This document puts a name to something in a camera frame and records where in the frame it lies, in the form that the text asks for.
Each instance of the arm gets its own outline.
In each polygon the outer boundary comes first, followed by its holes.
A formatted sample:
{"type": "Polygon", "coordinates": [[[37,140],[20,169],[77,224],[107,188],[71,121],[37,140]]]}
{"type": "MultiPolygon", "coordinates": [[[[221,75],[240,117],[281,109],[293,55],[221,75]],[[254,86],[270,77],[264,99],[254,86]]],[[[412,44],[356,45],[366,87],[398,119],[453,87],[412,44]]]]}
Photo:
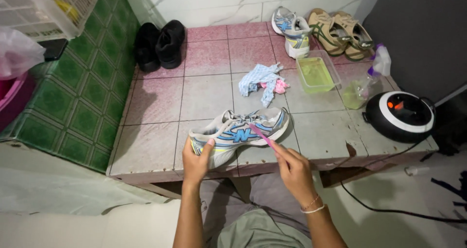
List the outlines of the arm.
{"type": "Polygon", "coordinates": [[[207,173],[209,153],[213,147],[214,140],[210,139],[204,146],[201,156],[196,156],[191,149],[190,138],[187,138],[185,142],[182,152],[184,168],[182,203],[178,214],[174,248],[203,247],[203,220],[201,218],[199,187],[207,173]]]}
{"type": "MultiPolygon", "coordinates": [[[[272,142],[281,178],[291,194],[306,208],[314,211],[323,206],[323,200],[318,197],[313,184],[310,162],[293,149],[285,149],[275,141],[272,142]]],[[[344,248],[347,247],[341,235],[332,223],[327,206],[319,211],[304,214],[312,237],[313,248],[344,248]]]]}

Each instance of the spray bottle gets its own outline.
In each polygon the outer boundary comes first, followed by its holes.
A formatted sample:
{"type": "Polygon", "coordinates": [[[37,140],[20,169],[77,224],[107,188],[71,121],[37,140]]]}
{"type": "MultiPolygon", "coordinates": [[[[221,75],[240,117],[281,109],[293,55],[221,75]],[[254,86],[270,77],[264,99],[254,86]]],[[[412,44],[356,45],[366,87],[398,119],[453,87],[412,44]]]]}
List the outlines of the spray bottle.
{"type": "Polygon", "coordinates": [[[353,80],[344,89],[342,101],[349,109],[359,109],[370,98],[370,88],[377,83],[381,76],[389,76],[391,58],[388,49],[382,44],[377,45],[373,66],[368,69],[365,76],[353,80]]]}

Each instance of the bracelet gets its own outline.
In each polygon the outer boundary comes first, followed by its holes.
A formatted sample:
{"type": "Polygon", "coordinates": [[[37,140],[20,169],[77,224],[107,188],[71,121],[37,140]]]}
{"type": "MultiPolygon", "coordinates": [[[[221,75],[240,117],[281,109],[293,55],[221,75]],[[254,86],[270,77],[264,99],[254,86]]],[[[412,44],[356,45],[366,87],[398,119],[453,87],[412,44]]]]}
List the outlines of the bracelet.
{"type": "Polygon", "coordinates": [[[317,212],[317,211],[319,211],[319,210],[324,209],[324,207],[326,207],[325,204],[323,204],[323,206],[319,207],[318,209],[316,209],[316,210],[314,210],[314,211],[302,211],[302,210],[301,210],[301,212],[302,212],[302,213],[306,213],[306,214],[308,214],[308,213],[314,213],[314,212],[317,212]]]}
{"type": "Polygon", "coordinates": [[[312,201],[312,203],[308,204],[307,207],[301,209],[301,211],[303,212],[303,211],[305,211],[306,209],[310,208],[310,207],[313,205],[313,203],[315,203],[315,202],[318,200],[318,198],[319,198],[319,194],[316,196],[315,200],[312,201]]]}

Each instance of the blue cloth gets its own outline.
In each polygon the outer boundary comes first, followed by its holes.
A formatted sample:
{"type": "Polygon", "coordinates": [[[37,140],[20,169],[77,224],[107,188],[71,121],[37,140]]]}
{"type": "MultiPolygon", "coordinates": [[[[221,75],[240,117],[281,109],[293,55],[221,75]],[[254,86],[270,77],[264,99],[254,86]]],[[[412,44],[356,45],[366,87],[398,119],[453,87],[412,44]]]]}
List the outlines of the blue cloth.
{"type": "Polygon", "coordinates": [[[246,74],[238,83],[238,88],[242,96],[248,96],[248,92],[258,91],[258,83],[266,83],[261,103],[263,107],[268,107],[271,100],[274,98],[273,90],[276,87],[277,79],[284,80],[276,73],[282,70],[283,66],[278,66],[280,63],[270,67],[257,64],[253,70],[246,74]]]}

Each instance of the hand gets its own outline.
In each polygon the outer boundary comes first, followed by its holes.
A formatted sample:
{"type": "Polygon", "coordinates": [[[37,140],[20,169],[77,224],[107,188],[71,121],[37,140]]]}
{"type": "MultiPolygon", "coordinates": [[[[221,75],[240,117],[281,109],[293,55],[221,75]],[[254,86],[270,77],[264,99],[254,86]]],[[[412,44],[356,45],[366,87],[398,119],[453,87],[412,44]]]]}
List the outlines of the hand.
{"type": "Polygon", "coordinates": [[[182,151],[184,184],[199,185],[201,183],[208,170],[209,153],[214,148],[214,143],[214,139],[210,138],[204,146],[201,155],[196,156],[191,148],[190,137],[186,139],[182,151]]]}
{"type": "Polygon", "coordinates": [[[318,196],[313,184],[310,162],[297,151],[286,149],[273,140],[271,142],[285,186],[302,208],[307,207],[318,196]]]}

